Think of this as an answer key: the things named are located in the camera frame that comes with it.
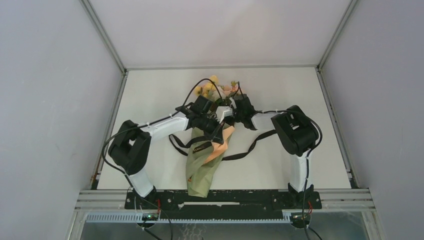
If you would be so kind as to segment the peach white fake flower bunch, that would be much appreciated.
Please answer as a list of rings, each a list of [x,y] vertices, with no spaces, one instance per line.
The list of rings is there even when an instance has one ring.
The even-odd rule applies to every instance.
[[[219,85],[215,103],[218,106],[230,106],[236,96],[241,95],[240,83],[232,81],[229,85]]]

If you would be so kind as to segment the orange wrapping paper sheet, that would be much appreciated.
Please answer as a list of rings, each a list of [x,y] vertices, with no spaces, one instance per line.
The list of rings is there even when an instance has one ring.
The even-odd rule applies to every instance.
[[[231,135],[235,127],[223,127],[224,143],[199,141],[193,143],[189,150],[185,167],[187,193],[191,197],[206,198],[213,182],[213,176],[229,148]]]

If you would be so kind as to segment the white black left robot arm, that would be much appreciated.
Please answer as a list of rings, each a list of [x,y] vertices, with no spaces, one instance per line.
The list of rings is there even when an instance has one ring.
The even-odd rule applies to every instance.
[[[145,170],[151,143],[171,134],[198,128],[203,135],[192,139],[188,145],[209,141],[223,144],[224,120],[233,114],[231,106],[218,106],[210,110],[211,100],[199,96],[195,102],[176,107],[175,113],[159,120],[138,125],[131,120],[125,121],[118,133],[105,142],[107,153],[112,158],[113,168],[122,172],[129,185],[137,193],[137,202],[149,209],[156,203],[157,196]]]

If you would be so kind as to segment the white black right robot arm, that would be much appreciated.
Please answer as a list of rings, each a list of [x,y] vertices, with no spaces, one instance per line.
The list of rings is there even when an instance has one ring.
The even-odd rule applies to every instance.
[[[289,203],[295,208],[302,208],[309,201],[306,192],[312,188],[309,181],[310,156],[321,143],[323,134],[318,124],[308,117],[298,105],[285,110],[256,110],[246,94],[233,98],[235,121],[245,128],[267,130],[276,134],[290,155],[290,178],[288,189]]]

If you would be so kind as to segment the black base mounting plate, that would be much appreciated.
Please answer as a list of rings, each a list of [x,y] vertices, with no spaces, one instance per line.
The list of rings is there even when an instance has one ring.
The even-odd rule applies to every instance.
[[[126,210],[163,210],[165,217],[276,217],[284,211],[308,214],[322,209],[317,191],[291,193],[288,190],[211,190],[206,198],[189,196],[187,190],[157,190],[145,200],[129,191]]]

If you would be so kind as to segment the aluminium front frame rail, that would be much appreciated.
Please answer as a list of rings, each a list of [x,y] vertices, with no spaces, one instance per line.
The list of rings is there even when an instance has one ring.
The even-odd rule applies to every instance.
[[[76,210],[123,210],[133,202],[128,190],[82,190]],[[312,209],[314,212],[374,212],[376,207],[368,189],[318,189],[306,200],[292,197],[286,189],[211,190],[206,198],[189,196],[185,190],[157,190],[149,199],[166,210],[186,206],[261,206],[264,210],[285,212]]]

